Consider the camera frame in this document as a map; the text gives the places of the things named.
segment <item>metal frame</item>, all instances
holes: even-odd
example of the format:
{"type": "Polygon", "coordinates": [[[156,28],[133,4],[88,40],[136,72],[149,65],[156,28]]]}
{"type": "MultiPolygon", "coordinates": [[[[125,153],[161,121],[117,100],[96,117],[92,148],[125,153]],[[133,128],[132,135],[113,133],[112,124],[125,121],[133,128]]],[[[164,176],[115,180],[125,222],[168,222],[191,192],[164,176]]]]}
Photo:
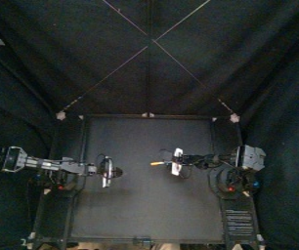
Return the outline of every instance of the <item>metal frame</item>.
{"type": "MultiPolygon", "coordinates": [[[[215,137],[216,137],[216,131],[215,131],[215,123],[211,123],[211,135],[212,135],[212,149],[213,153],[216,153],[215,149],[215,137]]],[[[239,145],[244,144],[243,142],[243,136],[241,136],[241,128],[240,123],[233,124],[235,131],[237,133],[237,141],[239,145]]],[[[253,249],[260,248],[260,241],[259,241],[259,219],[257,219],[257,212],[256,212],[256,206],[255,206],[255,200],[253,197],[247,197],[243,194],[235,199],[227,198],[219,198],[220,202],[220,213],[221,213],[221,221],[223,221],[223,227],[224,227],[224,244],[227,247],[227,250],[232,250],[236,244],[245,244],[253,247],[253,249]],[[239,209],[236,212],[245,212],[249,215],[248,223],[252,224],[252,232],[251,235],[239,235],[233,236],[231,235],[231,225],[229,225],[229,212],[231,210],[239,209]]]]}
{"type": "MultiPolygon", "coordinates": [[[[92,115],[91,117],[111,117],[111,116],[105,116],[105,115],[92,115]]],[[[119,118],[139,118],[139,116],[129,116],[129,115],[121,115],[119,116],[119,118]]],[[[160,119],[183,119],[185,118],[184,116],[161,116],[161,117],[156,117],[160,119]]],[[[188,117],[188,119],[209,119],[208,117],[204,116],[195,116],[195,117],[188,117]]],[[[221,117],[221,119],[225,119],[227,122],[229,121],[229,117],[221,117]]],[[[239,124],[231,124],[231,126],[235,127],[235,131],[237,133],[237,140],[239,140],[239,144],[243,144],[243,138],[241,138],[241,133],[240,133],[240,126],[239,124]]],[[[87,147],[87,137],[88,137],[88,123],[87,123],[87,119],[83,122],[83,127],[81,127],[81,160],[84,160],[85,157],[85,147],[87,147]]],[[[215,128],[215,122],[212,121],[211,123],[211,141],[212,141],[212,152],[216,152],[216,128],[215,128]]],[[[85,183],[83,183],[81,188],[72,193],[67,198],[71,199],[71,203],[69,203],[69,207],[65,208],[67,209],[67,217],[65,217],[65,221],[64,221],[64,233],[61,238],[55,238],[55,237],[48,237],[47,235],[40,235],[39,234],[39,229],[40,229],[40,223],[41,223],[41,216],[43,216],[43,212],[44,212],[44,205],[45,205],[45,197],[44,195],[41,195],[40,198],[40,204],[39,204],[39,209],[37,209],[37,215],[36,215],[36,222],[35,222],[35,226],[33,226],[33,231],[36,233],[36,238],[32,241],[33,242],[33,249],[39,249],[39,247],[41,246],[43,243],[48,243],[52,242],[55,244],[57,244],[57,246],[60,247],[61,250],[67,249],[67,243],[68,242],[112,242],[112,243],[129,243],[129,244],[136,244],[136,245],[141,245],[141,246],[148,246],[148,242],[152,242],[152,240],[149,238],[91,238],[91,237],[72,237],[71,236],[71,232],[72,232],[72,226],[73,226],[73,212],[75,212],[75,206],[76,206],[76,202],[77,202],[77,197],[80,194],[80,191],[83,190],[85,186],[85,183]]],[[[189,241],[189,242],[183,242],[183,243],[203,243],[203,244],[225,244],[227,245],[227,249],[232,250],[233,246],[236,243],[243,243],[243,244],[249,244],[255,249],[256,247],[259,247],[259,240],[257,240],[257,234],[259,234],[259,222],[257,222],[257,216],[256,216],[256,209],[255,209],[255,203],[253,203],[253,197],[245,198],[241,195],[241,199],[237,198],[235,201],[231,199],[229,200],[224,200],[224,199],[219,199],[220,202],[220,211],[221,211],[221,224],[223,224],[223,229],[224,229],[224,236],[221,238],[221,241],[203,241],[200,240],[199,242],[195,241],[189,241]],[[244,238],[239,237],[237,240],[235,240],[233,237],[231,237],[229,235],[229,228],[228,228],[228,214],[225,213],[225,211],[228,209],[231,209],[231,204],[233,206],[237,205],[240,206],[240,202],[243,202],[243,204],[245,205],[244,207],[247,207],[248,209],[248,213],[252,216],[252,225],[253,225],[253,234],[251,236],[245,236],[244,238]]]]}
{"type": "MultiPolygon", "coordinates": [[[[85,144],[87,144],[87,120],[84,119],[83,121],[83,126],[81,126],[81,153],[80,153],[80,161],[84,161],[85,157],[85,144]]],[[[55,132],[55,139],[53,139],[53,146],[51,150],[51,156],[55,153],[55,142],[57,141],[59,138],[59,128],[56,129],[55,132]]],[[[77,203],[77,198],[81,190],[85,188],[85,183],[87,183],[87,177],[84,177],[84,181],[79,184],[81,185],[79,188],[69,192],[64,192],[61,195],[63,198],[69,199],[69,206],[64,208],[67,210],[67,218],[65,222],[63,224],[64,227],[64,232],[61,238],[55,238],[55,237],[48,237],[47,235],[40,234],[40,225],[43,221],[43,214],[45,212],[45,194],[43,193],[40,196],[40,202],[39,202],[39,208],[37,208],[37,213],[36,213],[36,219],[35,219],[35,225],[33,225],[33,234],[31,235],[31,242],[33,243],[32,249],[36,250],[41,247],[44,243],[56,243],[57,246],[60,247],[60,250],[67,250],[67,244],[71,240],[73,242],[73,239],[71,238],[71,231],[72,231],[72,226],[73,226],[73,213],[75,213],[75,207],[77,203]]]]}

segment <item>cable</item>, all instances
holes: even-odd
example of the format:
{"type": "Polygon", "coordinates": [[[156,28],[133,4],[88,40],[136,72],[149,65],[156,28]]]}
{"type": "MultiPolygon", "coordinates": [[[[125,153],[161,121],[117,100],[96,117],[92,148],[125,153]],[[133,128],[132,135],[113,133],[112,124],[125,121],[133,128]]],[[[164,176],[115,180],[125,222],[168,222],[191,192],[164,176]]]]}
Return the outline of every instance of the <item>cable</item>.
{"type": "Polygon", "coordinates": [[[101,153],[101,154],[97,155],[97,157],[96,157],[96,159],[95,159],[95,164],[96,164],[96,166],[99,165],[99,164],[97,164],[97,159],[99,159],[100,156],[103,156],[103,157],[105,158],[105,154],[101,153]]]}
{"type": "Polygon", "coordinates": [[[181,175],[181,171],[179,172],[179,176],[183,178],[183,179],[189,179],[192,177],[192,173],[193,173],[193,167],[191,165],[187,166],[188,167],[188,176],[183,176],[181,175]]]}

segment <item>support cable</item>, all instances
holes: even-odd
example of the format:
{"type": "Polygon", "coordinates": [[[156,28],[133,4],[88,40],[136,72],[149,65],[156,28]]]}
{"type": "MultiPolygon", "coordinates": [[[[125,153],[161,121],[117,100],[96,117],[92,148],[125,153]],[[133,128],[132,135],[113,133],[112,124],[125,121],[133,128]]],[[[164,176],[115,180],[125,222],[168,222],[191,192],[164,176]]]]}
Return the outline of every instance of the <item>support cable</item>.
{"type": "Polygon", "coordinates": [[[67,111],[73,104],[76,104],[80,99],[83,99],[88,93],[97,88],[97,86],[137,57],[137,55],[148,48],[148,46],[145,46],[131,58],[128,58],[121,65],[67,105],[64,106],[63,110],[60,112],[67,111]]]}

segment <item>small white object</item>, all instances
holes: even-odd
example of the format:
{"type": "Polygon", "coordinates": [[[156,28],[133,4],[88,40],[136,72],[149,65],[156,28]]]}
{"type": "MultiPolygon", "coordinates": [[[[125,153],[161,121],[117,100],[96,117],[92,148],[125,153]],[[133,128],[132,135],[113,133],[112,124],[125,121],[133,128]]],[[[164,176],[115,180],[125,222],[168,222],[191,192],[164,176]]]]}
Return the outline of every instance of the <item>small white object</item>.
{"type": "Polygon", "coordinates": [[[51,189],[47,188],[47,189],[44,190],[44,195],[47,195],[49,192],[51,192],[51,189]]]}
{"type": "Polygon", "coordinates": [[[265,241],[260,234],[257,234],[257,239],[259,239],[259,241],[265,241]]]}
{"type": "Polygon", "coordinates": [[[36,237],[36,232],[32,231],[32,232],[29,233],[29,239],[35,239],[35,237],[36,237]]]}
{"type": "MultiPolygon", "coordinates": [[[[184,153],[184,150],[181,148],[175,149],[175,156],[180,157],[184,153]]],[[[177,164],[176,162],[172,162],[172,175],[179,176],[181,171],[183,165],[177,164]]]]}
{"type": "Polygon", "coordinates": [[[28,243],[28,249],[32,249],[33,245],[32,243],[28,243]]]}
{"type": "Polygon", "coordinates": [[[251,195],[249,195],[249,192],[248,192],[248,191],[243,191],[243,193],[244,193],[244,195],[245,195],[247,197],[251,197],[251,195]]]}
{"type": "Polygon", "coordinates": [[[63,121],[67,118],[67,113],[64,111],[60,111],[59,113],[56,113],[56,117],[63,121]]]}
{"type": "Polygon", "coordinates": [[[232,250],[243,250],[241,245],[240,245],[240,244],[236,244],[236,245],[233,246],[233,249],[232,249],[232,250]]]}
{"type": "Polygon", "coordinates": [[[231,119],[229,119],[233,123],[240,122],[240,116],[236,113],[231,114],[231,119]]]}

